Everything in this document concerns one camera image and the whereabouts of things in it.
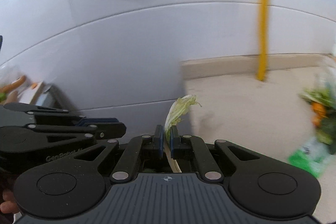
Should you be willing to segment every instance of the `beige floor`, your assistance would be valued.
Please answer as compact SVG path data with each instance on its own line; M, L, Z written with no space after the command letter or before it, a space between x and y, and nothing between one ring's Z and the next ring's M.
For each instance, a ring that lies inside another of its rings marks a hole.
M206 142L226 139L261 154L286 161L314 134L310 107L298 97L312 86L319 69L274 70L267 82L253 75L223 75L186 82L202 107L192 106L194 133ZM322 196L315 217L336 221L336 158L319 178Z

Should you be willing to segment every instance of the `lettuce leaf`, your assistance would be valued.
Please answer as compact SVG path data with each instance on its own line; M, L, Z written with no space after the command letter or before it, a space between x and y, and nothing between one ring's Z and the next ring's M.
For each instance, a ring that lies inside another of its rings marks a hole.
M191 105L196 105L200 103L196 102L196 95L186 95L183 98L178 98L171 106L166 122L165 122L165 137L169 143L170 138L170 127L177 125L181 121L181 116L187 114L189 107Z

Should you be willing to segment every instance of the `yellow pole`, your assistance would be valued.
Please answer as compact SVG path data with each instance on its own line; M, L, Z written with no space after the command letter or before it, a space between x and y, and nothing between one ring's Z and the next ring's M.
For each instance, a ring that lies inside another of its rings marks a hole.
M259 68L257 79L265 80L268 51L268 4L269 0L260 0L259 5Z

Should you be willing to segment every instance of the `floor baseboard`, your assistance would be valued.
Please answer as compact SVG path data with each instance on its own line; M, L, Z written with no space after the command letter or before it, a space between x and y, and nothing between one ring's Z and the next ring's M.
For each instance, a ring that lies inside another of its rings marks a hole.
M316 67L322 54L270 54L268 70ZM184 80L209 76L256 73L258 55L228 56L181 62Z

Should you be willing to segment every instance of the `green plastic bag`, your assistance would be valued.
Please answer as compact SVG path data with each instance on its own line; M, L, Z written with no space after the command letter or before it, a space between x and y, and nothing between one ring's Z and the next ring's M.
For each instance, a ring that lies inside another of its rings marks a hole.
M332 155L328 153L327 145L313 137L290 155L288 162L318 178L331 159Z

